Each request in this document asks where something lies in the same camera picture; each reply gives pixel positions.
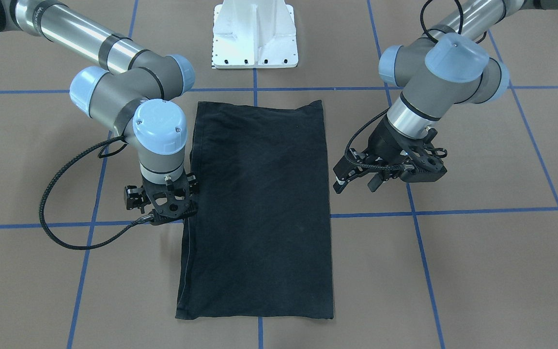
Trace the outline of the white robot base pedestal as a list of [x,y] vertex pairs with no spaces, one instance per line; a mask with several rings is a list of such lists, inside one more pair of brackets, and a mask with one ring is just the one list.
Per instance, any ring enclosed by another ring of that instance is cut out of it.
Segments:
[[224,0],[213,10],[214,69],[294,68],[293,6],[283,0]]

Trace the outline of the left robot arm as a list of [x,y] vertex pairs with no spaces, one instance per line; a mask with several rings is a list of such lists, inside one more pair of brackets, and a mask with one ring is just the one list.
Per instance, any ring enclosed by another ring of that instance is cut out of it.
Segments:
[[436,148],[438,123],[454,104],[482,104],[499,98],[510,82],[509,69],[491,58],[478,39],[490,27],[520,10],[558,10],[558,0],[456,1],[457,12],[436,26],[421,25],[409,46],[391,46],[379,58],[380,78],[400,87],[397,100],[374,117],[378,125],[362,152],[350,144],[334,166],[336,193],[372,173],[376,191],[390,179],[435,182],[447,169],[444,148]]

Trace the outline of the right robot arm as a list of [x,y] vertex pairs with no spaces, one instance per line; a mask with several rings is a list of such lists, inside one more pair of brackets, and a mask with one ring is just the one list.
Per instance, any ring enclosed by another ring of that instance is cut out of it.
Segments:
[[0,32],[23,31],[91,60],[69,87],[71,101],[138,153],[142,186],[126,189],[127,209],[151,204],[155,224],[193,216],[195,176],[186,173],[186,115],[173,99],[192,89],[181,55],[161,55],[57,0],[0,0]]

